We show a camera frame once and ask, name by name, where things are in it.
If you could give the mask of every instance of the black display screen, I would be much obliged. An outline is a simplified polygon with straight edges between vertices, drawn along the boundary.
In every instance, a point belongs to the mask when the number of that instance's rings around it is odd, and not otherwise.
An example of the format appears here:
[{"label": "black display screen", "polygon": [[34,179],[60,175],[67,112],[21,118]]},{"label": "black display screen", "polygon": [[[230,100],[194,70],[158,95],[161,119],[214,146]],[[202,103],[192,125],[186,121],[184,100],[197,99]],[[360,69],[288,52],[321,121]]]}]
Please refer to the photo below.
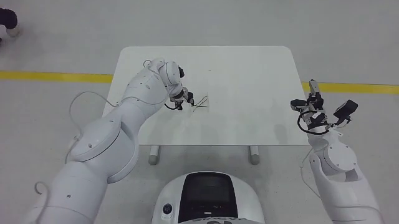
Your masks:
[{"label": "black display screen", "polygon": [[187,185],[188,202],[229,202],[229,183],[211,175],[196,177]]}]

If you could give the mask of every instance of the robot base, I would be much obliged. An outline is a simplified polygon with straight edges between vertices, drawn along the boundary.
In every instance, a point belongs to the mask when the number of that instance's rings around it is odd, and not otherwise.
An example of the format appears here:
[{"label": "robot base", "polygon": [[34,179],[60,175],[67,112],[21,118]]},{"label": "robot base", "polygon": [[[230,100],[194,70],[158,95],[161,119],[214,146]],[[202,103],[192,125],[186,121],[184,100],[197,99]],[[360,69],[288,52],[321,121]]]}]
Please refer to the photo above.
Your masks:
[{"label": "robot base", "polygon": [[156,201],[152,224],[230,217],[265,223],[261,203],[246,182],[225,173],[193,172],[168,183]]}]

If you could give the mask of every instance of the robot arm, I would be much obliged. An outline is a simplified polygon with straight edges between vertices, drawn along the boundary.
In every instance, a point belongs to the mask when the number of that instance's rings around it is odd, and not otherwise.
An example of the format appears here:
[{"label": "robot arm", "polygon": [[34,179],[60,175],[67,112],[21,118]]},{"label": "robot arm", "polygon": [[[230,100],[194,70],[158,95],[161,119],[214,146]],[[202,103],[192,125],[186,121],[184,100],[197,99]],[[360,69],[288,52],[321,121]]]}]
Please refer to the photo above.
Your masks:
[{"label": "robot arm", "polygon": [[[338,125],[351,121],[350,114],[356,110],[357,104],[346,101],[334,113],[339,120],[328,124],[317,82],[311,80],[309,85],[309,98],[293,100],[291,107],[300,112],[298,126],[307,133],[313,148],[310,167],[327,214],[333,223],[383,223],[378,203],[358,166],[356,155],[339,140],[342,134],[337,131]],[[306,123],[307,130],[300,126],[300,119]],[[328,178],[340,173],[346,176],[344,182]]]},{"label": "robot arm", "polygon": [[138,159],[138,131],[170,97],[181,107],[193,94],[180,82],[175,62],[155,59],[127,85],[120,105],[88,124],[25,223],[93,223],[108,184],[132,171]]}]

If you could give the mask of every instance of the black cable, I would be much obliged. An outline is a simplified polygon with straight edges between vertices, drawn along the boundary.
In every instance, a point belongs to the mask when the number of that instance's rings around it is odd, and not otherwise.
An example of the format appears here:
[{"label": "black cable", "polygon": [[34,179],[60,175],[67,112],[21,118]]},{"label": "black cable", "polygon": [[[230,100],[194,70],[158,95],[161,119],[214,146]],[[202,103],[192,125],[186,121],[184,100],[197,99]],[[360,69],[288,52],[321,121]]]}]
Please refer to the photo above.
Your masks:
[{"label": "black cable", "polygon": [[175,108],[171,108],[171,107],[169,107],[167,104],[165,104],[165,106],[166,106],[166,108],[168,108],[168,109],[170,109],[170,110],[176,110],[177,108],[179,108],[179,107],[181,106],[181,103],[180,103],[180,104],[177,104],[177,106],[176,106]]},{"label": "black cable", "polygon": [[203,103],[205,103],[207,100],[208,100],[208,99],[205,99],[204,102],[202,102],[202,103],[196,105],[196,108],[193,110],[193,112],[194,112],[196,109],[198,109],[198,107],[201,107],[201,105],[203,105]]},{"label": "black cable", "polygon": [[200,104],[200,103],[202,102],[202,100],[204,100],[205,97],[207,97],[207,95],[204,96],[197,104],[195,104],[195,105],[193,105],[193,106],[198,106],[198,104]]},{"label": "black cable", "polygon": [[303,131],[305,133],[308,133],[308,134],[312,134],[312,135],[324,135],[324,134],[329,132],[329,130],[326,130],[326,131],[320,132],[320,133],[319,132],[312,132],[312,131],[308,131],[308,130],[302,128],[302,126],[300,126],[300,119],[302,118],[303,115],[308,114],[308,113],[318,113],[318,112],[314,111],[314,110],[308,110],[308,111],[305,111],[305,112],[302,112],[301,114],[299,114],[297,125],[298,125],[298,127],[300,128],[301,131]]}]

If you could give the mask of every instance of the person's foot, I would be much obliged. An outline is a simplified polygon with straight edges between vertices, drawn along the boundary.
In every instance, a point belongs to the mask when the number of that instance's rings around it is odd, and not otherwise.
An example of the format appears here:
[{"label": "person's foot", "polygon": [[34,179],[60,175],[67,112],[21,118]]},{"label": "person's foot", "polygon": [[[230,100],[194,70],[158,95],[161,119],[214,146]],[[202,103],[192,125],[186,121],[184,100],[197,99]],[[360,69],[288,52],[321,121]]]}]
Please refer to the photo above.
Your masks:
[{"label": "person's foot", "polygon": [[19,26],[16,26],[14,29],[6,29],[6,31],[10,37],[17,37],[21,32]]}]

